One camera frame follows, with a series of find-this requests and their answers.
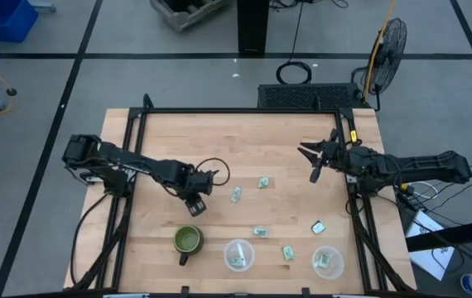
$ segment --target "black metal frame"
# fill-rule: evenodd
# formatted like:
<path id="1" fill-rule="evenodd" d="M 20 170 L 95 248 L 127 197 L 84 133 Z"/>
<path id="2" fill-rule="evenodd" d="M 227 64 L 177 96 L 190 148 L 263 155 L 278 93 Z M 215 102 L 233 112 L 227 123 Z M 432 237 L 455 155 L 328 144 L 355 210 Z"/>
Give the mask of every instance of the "black metal frame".
<path id="1" fill-rule="evenodd" d="M 352 108 L 340 108 L 340 109 L 320 109 L 320 107 L 315 108 L 154 108 L 151 100 L 145 95 L 144 97 L 144 106 L 142 108 L 130 108 L 128 113 L 128 122 L 125 128 L 125 134 L 123 139 L 123 148 L 128 149 L 131 145 L 131 137 L 132 137 L 132 128 L 135 120 L 140 118 L 140 125 L 137 131 L 137 142 L 135 145 L 135 153 L 140 153 L 142 149 L 142 140 L 144 137 L 144 132 L 147 124 L 147 115 L 149 113 L 277 113 L 277 114 L 293 114 L 293 113 L 302 113 L 302 114 L 331 114 L 335 116 L 335 125 L 340 132 L 340 143 L 345 144 L 345 137 L 344 137 L 344 128 L 341 119 L 346 118 L 348 120 L 349 130 L 352 132 L 355 130 L 355 122 L 354 122 L 354 115 L 352 112 Z M 351 185 L 348 183 L 348 178 L 345 176 L 345 183 L 348 191 L 349 196 L 349 206 L 352 214 L 352 220 L 354 224 L 361 223 L 359 216 L 355 216 L 355 214 L 359 213 L 356 200 L 356 192 Z M 127 208 L 128 206 L 132 206 L 132 199 L 131 197 L 126 198 L 126 208 L 124 210 L 129 210 L 129 213 L 124 214 L 123 216 L 127 216 L 127 221 L 130 219 L 130 211 L 131 208 Z M 117 218 L 118 212 L 118 205 L 119 205 L 119 198 L 113 198 L 111 203 L 111 207 L 109 210 L 109 217 L 107 228 L 105 231 L 105 239 L 104 244 L 108 243 L 111 235 L 113 234 L 113 229 L 115 225 L 115 221 Z M 371 244 L 379 248 L 378 245 L 378 235 L 376 231 L 376 225 L 374 222 L 374 216 L 372 207 L 370 204 L 370 199 L 366 196 L 363 196 L 361 200 L 364 202 L 364 211 L 366 216 L 366 223 L 368 227 L 368 235 L 370 238 Z M 385 273 L 383 271 L 382 265 L 374 262 L 376 267 L 376 274 L 378 278 L 378 290 L 374 290 L 371 286 L 370 275 L 368 271 L 368 263 L 366 258 L 365 247 L 366 244 L 362 240 L 362 238 L 357 234 L 355 235 L 355 242 L 356 248 L 358 252 L 358 259 L 359 259 L 359 270 L 361 273 L 361 279 L 363 282 L 364 294 L 367 296 L 380 296 L 380 297 L 429 297 L 429 295 L 422 294 L 422 293 L 410 293 L 410 292 L 401 292 L 401 291 L 388 291 L 387 279 Z M 415 243 L 419 249 L 423 249 L 424 246 L 428 245 L 429 241 L 433 242 L 433 238 L 426 236 L 429 234 L 422 235 L 422 239 L 418 240 L 418 238 L 413 238 L 412 240 L 407 240 L 407 244 Z M 56 292 L 56 293 L 43 293 L 43 294 L 35 294 L 29 295 L 24 297 L 32 297 L 32 298 L 45 298 L 45 297 L 67 297 L 67 296 L 94 296 L 94 297 L 101 297 L 102 295 L 108 294 L 118 294 L 118 288 L 120 283 L 120 276 L 122 272 L 122 265 L 123 265 L 123 258 L 125 254 L 125 246 L 127 242 L 127 231 L 121 238 L 118 244 L 116 262 L 113 269 L 113 279 L 111 287 L 104 287 L 104 279 L 105 273 L 107 271 L 107 267 L 104 266 L 99 274 L 96 277 L 95 288 L 93 290 L 71 290 L 71 291 L 63 291 L 63 292 Z M 150 297 L 164 297 L 164 298 L 186 298 L 186 297 L 208 297 L 208 298 L 226 298 L 228 294 L 189 294 L 189 288 L 187 286 L 183 286 L 181 293 L 150 293 Z M 301 289 L 301 295 L 304 298 L 309 297 L 332 297 L 332 295 L 312 295 L 309 292 L 308 288 Z M 281 298 L 295 298 L 300 297 L 301 295 L 297 294 L 288 294 L 288 295 L 269 295 L 269 294 L 229 294 L 229 296 L 252 296 L 256 298 L 273 298 L 273 297 L 281 297 Z"/>

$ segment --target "mug handle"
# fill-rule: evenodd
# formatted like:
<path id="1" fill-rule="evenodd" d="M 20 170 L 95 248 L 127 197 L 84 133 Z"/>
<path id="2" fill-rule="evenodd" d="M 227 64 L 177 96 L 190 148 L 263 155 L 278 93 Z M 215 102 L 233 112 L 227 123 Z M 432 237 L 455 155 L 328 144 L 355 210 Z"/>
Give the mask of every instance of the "mug handle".
<path id="1" fill-rule="evenodd" d="M 184 266 L 188 261 L 188 253 L 181 252 L 181 258 L 179 258 L 179 265 Z"/>

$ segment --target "green mug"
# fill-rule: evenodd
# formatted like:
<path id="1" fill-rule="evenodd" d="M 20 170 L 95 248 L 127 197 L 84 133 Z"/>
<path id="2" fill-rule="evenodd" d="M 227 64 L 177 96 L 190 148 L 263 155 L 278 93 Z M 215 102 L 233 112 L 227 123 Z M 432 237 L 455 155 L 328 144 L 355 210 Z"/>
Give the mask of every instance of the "green mug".
<path id="1" fill-rule="evenodd" d="M 193 225 L 180 227 L 173 237 L 173 246 L 181 253 L 179 265 L 184 266 L 189 256 L 198 253 L 203 247 L 203 233 Z"/>

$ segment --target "electric fan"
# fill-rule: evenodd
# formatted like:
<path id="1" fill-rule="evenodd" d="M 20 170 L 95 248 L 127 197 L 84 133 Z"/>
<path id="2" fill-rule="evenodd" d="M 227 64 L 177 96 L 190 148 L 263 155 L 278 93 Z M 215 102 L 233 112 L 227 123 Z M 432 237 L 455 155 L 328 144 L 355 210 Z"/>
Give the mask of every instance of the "electric fan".
<path id="1" fill-rule="evenodd" d="M 363 101 L 366 101 L 367 94 L 376 95 L 378 101 L 376 111 L 379 111 L 379 95 L 391 84 L 400 65 L 406 39 L 407 27 L 405 23 L 399 18 L 388 21 L 381 40 L 378 42 L 378 35 L 378 39 L 374 43 L 370 55 L 371 59 L 374 56 L 372 68 L 370 67 L 371 61 L 369 61 L 367 66 L 352 71 L 351 83 L 354 82 L 355 75 L 363 71 L 361 84 L 364 86 L 364 90 L 360 96 Z"/>

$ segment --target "black metal grate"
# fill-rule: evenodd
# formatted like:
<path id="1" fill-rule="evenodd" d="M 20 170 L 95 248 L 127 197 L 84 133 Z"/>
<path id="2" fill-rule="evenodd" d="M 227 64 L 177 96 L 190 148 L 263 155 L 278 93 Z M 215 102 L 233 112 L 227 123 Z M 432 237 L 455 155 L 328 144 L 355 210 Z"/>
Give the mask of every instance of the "black metal grate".
<path id="1" fill-rule="evenodd" d="M 315 99 L 322 109 L 352 107 L 357 84 L 268 84 L 258 87 L 260 108 L 312 108 Z"/>

